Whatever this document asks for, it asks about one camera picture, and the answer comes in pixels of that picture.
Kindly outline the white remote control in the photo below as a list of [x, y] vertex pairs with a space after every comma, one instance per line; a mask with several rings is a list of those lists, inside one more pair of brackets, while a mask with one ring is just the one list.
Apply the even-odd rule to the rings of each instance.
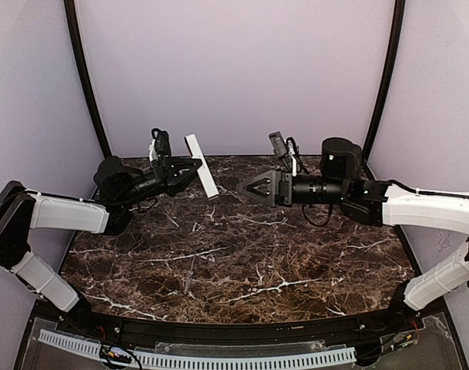
[[206, 162], [206, 159], [203, 155], [203, 151], [200, 147], [199, 141], [196, 138], [195, 134], [190, 134], [185, 137], [186, 145], [188, 146], [190, 156], [193, 159], [198, 159], [201, 161], [201, 165], [197, 170], [201, 184], [206, 193], [206, 196], [209, 200], [218, 197], [219, 191], [213, 175], [210, 172], [209, 166]]

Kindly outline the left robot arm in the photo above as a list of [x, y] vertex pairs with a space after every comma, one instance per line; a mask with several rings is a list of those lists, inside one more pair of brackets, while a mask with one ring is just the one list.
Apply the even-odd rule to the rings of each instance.
[[132, 219], [132, 207], [160, 194], [185, 190], [204, 165], [200, 158], [164, 155], [144, 172], [126, 166], [117, 156], [104, 159], [94, 176], [96, 200], [64, 197], [28, 190], [10, 181], [0, 193], [0, 267], [50, 301], [66, 315], [82, 318], [91, 305], [56, 273], [28, 244], [37, 229], [77, 230], [116, 236]]

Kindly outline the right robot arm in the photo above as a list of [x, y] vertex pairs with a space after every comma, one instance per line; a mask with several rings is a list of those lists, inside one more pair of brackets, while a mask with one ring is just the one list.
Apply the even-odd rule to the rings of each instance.
[[286, 168], [240, 183], [238, 192], [253, 200], [269, 207], [326, 204], [338, 206], [343, 215], [367, 226], [407, 225], [466, 235], [466, 241], [449, 257], [399, 285], [390, 302], [391, 311], [420, 311], [469, 282], [469, 192], [413, 189], [396, 180], [365, 180], [360, 175], [362, 149], [339, 137], [323, 141], [320, 175], [311, 176], [279, 133], [269, 138]]

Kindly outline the black front rail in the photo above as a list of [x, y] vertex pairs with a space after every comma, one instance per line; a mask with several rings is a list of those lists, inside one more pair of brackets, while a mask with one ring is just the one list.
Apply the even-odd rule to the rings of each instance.
[[154, 321], [94, 311], [90, 316], [104, 327], [107, 338], [135, 345], [159, 341], [194, 345], [265, 345], [313, 340], [360, 345], [404, 330], [404, 327], [386, 326], [385, 310], [313, 321], [230, 325]]

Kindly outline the black left frame post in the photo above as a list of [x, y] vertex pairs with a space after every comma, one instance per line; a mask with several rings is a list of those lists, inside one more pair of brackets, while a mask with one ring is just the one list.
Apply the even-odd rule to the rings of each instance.
[[72, 52], [75, 60], [75, 66], [79, 76], [85, 103], [89, 112], [92, 128], [97, 139], [99, 149], [104, 158], [112, 155], [111, 147], [106, 136], [102, 118], [99, 113], [97, 100], [92, 86], [89, 68], [85, 58], [82, 35], [79, 27], [76, 1], [64, 0], [64, 9], [66, 23], [69, 31], [69, 38], [72, 45]]

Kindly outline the black frame post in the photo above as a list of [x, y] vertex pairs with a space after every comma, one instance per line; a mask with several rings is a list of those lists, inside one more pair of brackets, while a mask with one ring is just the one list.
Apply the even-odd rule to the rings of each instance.
[[384, 112], [384, 107], [387, 101], [397, 52], [400, 44], [400, 36], [402, 25], [404, 21], [404, 11], [406, 7], [405, 0], [396, 0], [394, 2], [394, 11], [390, 27], [390, 35], [387, 44], [387, 51], [384, 60], [383, 72], [380, 79], [380, 85], [377, 90], [377, 98], [374, 104], [374, 109], [368, 126], [367, 135], [363, 145], [363, 161], [365, 163], [370, 159], [372, 149], [374, 147], [377, 132], [380, 127], [381, 118]]
[[72, 52], [75, 60], [75, 66], [79, 76], [85, 103], [89, 112], [92, 128], [97, 139], [99, 149], [104, 158], [112, 155], [111, 147], [106, 136], [102, 118], [99, 113], [97, 100], [92, 86], [89, 68], [85, 58], [82, 35], [79, 27], [76, 1], [64, 0], [64, 9], [66, 23], [69, 31], [69, 38], [72, 45]]

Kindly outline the black right frame post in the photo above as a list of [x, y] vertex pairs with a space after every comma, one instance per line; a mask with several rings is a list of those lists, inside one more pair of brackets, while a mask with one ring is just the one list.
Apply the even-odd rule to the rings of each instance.
[[363, 161], [365, 163], [370, 159], [372, 149], [374, 147], [377, 132], [380, 127], [381, 118], [384, 112], [384, 107], [387, 101], [397, 52], [400, 44], [400, 36], [402, 25], [404, 21], [404, 11], [406, 7], [405, 0], [396, 0], [394, 2], [394, 11], [390, 27], [390, 35], [387, 44], [387, 51], [384, 60], [383, 72], [380, 79], [380, 85], [377, 90], [377, 98], [374, 104], [374, 109], [368, 126], [367, 135], [363, 145]]

